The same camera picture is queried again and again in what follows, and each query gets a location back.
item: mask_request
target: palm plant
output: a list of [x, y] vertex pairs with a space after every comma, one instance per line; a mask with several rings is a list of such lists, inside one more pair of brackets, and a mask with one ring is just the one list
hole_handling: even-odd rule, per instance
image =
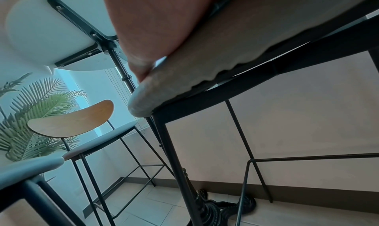
[[[7, 92], [17, 91], [14, 87], [28, 75], [6, 83], [0, 88], [0, 97]], [[55, 78], [45, 78], [21, 88], [10, 105], [13, 113], [6, 115], [0, 107], [0, 114], [4, 117], [0, 122], [0, 150], [7, 151], [6, 157], [11, 161], [49, 155], [58, 149], [66, 150], [60, 139], [40, 136], [30, 131], [27, 122], [69, 113], [77, 106], [75, 98], [79, 96], [86, 94], [83, 91], [67, 91], [64, 83]], [[66, 140], [70, 148], [79, 144], [77, 137]]]

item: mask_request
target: cushioned seat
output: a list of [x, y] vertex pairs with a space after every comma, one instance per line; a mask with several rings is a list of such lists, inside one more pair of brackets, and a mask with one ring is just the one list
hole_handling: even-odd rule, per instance
[[49, 155], [0, 167], [0, 190], [30, 177], [54, 170], [63, 163], [62, 157]]
[[140, 83], [129, 111], [136, 117], [150, 116], [167, 100], [363, 1], [232, 0]]
[[89, 152], [91, 149], [93, 149], [94, 151], [96, 150], [99, 150], [111, 143], [113, 143], [114, 141], [118, 140], [119, 138], [125, 136], [127, 133], [129, 133], [130, 131], [132, 131], [134, 129], [134, 126], [137, 124], [136, 121], [132, 121], [132, 122], [129, 122], [117, 129], [114, 129], [100, 137], [97, 137], [81, 146], [78, 146], [76, 148], [74, 148], [73, 150], [70, 150], [68, 151], [67, 153], [65, 153], [63, 155], [63, 158], [65, 160], [69, 160], [71, 159], [72, 157], [75, 157], [81, 153], [84, 153], [84, 152], [88, 152], [88, 153], [92, 153]]

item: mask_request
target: baseboard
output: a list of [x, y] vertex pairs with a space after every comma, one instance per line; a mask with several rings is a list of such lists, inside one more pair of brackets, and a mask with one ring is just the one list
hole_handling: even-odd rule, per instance
[[[146, 178], [128, 177], [124, 180], [129, 183], [145, 184]], [[174, 179], [154, 179], [157, 186], [177, 188]], [[195, 181], [191, 183], [196, 190], [206, 189], [209, 192], [239, 196], [242, 184], [209, 181]], [[353, 191], [341, 189], [319, 189], [268, 185], [274, 201], [306, 204], [335, 209], [353, 210], [379, 214], [379, 192]], [[266, 199], [262, 185], [247, 185], [246, 192], [254, 198]]]
[[[116, 182], [114, 182], [111, 186], [109, 186], [101, 195], [103, 196], [104, 199], [107, 199], [114, 191], [116, 191], [116, 189], [118, 189], [120, 187], [120, 185], [122, 184], [119, 184], [117, 185], [120, 181], [122, 181], [124, 177], [120, 177], [118, 180], [116, 180]], [[94, 200], [94, 203], [99, 203], [99, 198], [96, 198]], [[91, 208], [91, 205], [88, 205], [87, 207], [85, 207], [85, 209], [83, 210], [83, 214], [84, 214], [84, 218], [88, 217], [91, 213], [93, 212], [92, 208]]]

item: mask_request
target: floor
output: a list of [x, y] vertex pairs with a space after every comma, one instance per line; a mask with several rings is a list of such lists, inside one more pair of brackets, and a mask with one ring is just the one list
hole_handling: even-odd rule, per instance
[[[141, 189], [142, 185], [124, 183], [106, 199], [112, 214]], [[209, 193], [215, 201], [238, 202], [239, 197]], [[109, 225], [105, 213], [99, 210], [104, 225]], [[115, 219], [117, 226], [186, 226], [190, 217], [178, 189], [147, 186]], [[235, 225], [235, 216], [229, 226]], [[241, 226], [373, 226], [379, 225], [379, 215], [329, 209], [315, 206], [257, 200], [257, 208], [244, 215]], [[86, 218], [88, 226], [97, 226], [94, 214]]]

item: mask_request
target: curved wooden chair back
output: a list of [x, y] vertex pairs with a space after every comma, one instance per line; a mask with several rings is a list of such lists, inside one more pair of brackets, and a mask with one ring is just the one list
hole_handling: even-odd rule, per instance
[[47, 137], [72, 137], [84, 134], [107, 122], [113, 109], [113, 102], [105, 100], [65, 115], [32, 119], [28, 121], [28, 127], [34, 133]]

